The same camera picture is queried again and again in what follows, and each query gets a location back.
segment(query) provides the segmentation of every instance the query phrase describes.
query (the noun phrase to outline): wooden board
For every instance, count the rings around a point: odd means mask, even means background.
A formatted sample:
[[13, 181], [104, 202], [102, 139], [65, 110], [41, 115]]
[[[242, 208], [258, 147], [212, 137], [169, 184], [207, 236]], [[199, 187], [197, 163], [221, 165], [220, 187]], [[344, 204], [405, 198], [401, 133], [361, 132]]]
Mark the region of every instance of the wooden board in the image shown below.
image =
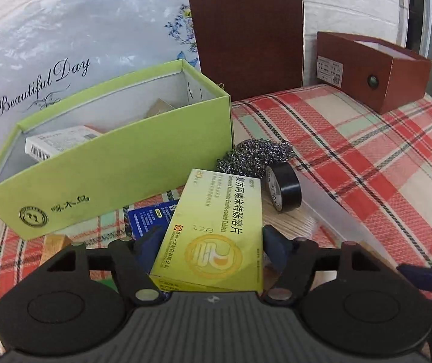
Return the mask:
[[232, 100], [302, 86], [303, 0], [189, 0], [202, 73]]

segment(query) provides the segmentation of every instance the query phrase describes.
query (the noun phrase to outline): box label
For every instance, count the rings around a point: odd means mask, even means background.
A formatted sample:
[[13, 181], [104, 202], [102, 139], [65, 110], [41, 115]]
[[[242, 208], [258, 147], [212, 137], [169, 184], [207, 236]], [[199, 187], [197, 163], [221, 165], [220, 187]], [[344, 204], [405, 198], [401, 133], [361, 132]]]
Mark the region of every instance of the box label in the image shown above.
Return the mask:
[[342, 73], [344, 64], [338, 63], [329, 58], [317, 56], [317, 77], [334, 86], [342, 86]]

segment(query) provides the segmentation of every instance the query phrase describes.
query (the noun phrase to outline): wooden block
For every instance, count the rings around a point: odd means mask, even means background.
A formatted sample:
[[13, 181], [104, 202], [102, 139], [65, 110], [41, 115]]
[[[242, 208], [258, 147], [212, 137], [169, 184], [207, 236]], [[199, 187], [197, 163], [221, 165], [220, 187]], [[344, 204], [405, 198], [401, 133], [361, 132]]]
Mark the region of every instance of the wooden block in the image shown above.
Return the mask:
[[71, 240], [66, 235], [47, 235], [43, 244], [40, 266], [70, 244]]

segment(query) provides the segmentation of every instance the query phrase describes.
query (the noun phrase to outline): round button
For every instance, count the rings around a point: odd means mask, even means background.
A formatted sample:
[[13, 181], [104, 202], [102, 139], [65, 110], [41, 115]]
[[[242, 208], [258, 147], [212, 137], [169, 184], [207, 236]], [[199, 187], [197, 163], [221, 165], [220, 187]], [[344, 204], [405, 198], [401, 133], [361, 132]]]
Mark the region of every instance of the round button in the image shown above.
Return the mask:
[[152, 302], [159, 297], [159, 292], [154, 289], [141, 289], [135, 293], [135, 297], [142, 302]]
[[28, 313], [42, 323], [65, 323], [77, 318], [85, 303], [74, 293], [58, 291], [46, 293], [31, 300], [28, 304]]
[[399, 314], [399, 303], [379, 291], [358, 291], [344, 300], [344, 308], [353, 318], [367, 323], [383, 323]]
[[273, 300], [285, 301], [292, 297], [292, 292], [285, 288], [272, 288], [268, 291], [268, 297]]
[[377, 89], [379, 87], [379, 79], [376, 75], [369, 75], [368, 76], [368, 85], [373, 90]]

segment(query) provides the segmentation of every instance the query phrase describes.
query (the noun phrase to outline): tape roll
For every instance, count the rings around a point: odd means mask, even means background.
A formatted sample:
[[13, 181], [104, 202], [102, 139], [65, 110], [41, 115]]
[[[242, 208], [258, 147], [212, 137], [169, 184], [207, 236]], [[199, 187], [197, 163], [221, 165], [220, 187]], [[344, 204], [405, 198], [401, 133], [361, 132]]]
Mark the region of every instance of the tape roll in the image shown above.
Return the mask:
[[288, 162], [266, 167], [266, 186], [278, 211], [290, 211], [302, 204], [300, 182]]

